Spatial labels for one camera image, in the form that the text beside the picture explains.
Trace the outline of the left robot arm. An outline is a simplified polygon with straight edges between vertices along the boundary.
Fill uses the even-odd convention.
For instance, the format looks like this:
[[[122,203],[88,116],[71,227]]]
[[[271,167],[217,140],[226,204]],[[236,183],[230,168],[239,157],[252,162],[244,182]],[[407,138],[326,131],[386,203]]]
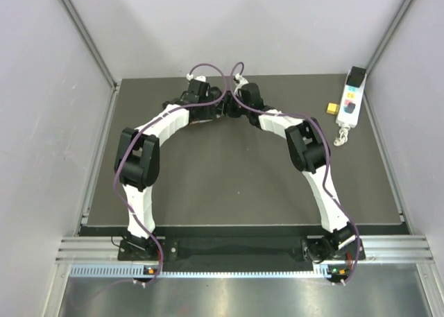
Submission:
[[[121,132],[114,162],[114,187],[121,185],[120,199],[128,210],[128,229],[122,236],[118,259],[153,261],[162,259],[154,236],[152,190],[160,174],[160,148],[179,129],[219,117],[225,92],[210,86],[203,77],[189,81],[178,98],[162,104],[162,111],[137,128]]]

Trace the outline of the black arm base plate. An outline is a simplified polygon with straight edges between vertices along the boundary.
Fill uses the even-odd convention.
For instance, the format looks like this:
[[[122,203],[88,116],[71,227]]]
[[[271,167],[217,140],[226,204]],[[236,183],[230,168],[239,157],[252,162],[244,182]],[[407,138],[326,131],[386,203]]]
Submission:
[[[148,241],[137,245],[122,239],[117,259],[119,261],[152,261],[156,257],[164,262],[186,261],[192,257],[289,257],[297,262],[323,262],[341,259],[347,254],[354,257],[361,249],[357,242],[339,248],[325,237],[185,237],[161,240],[162,250]]]

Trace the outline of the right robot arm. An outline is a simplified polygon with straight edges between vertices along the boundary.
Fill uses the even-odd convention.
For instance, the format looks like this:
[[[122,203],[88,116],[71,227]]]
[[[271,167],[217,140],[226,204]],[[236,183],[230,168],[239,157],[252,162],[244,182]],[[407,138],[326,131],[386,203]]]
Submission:
[[[332,178],[330,147],[317,120],[306,114],[286,114],[265,105],[259,86],[245,78],[236,78],[234,84],[231,95],[237,110],[260,130],[284,138],[292,164],[308,181],[326,231],[321,239],[323,249],[316,261],[338,259],[349,247],[354,247],[352,263],[355,264],[362,246],[359,229],[339,201]]]

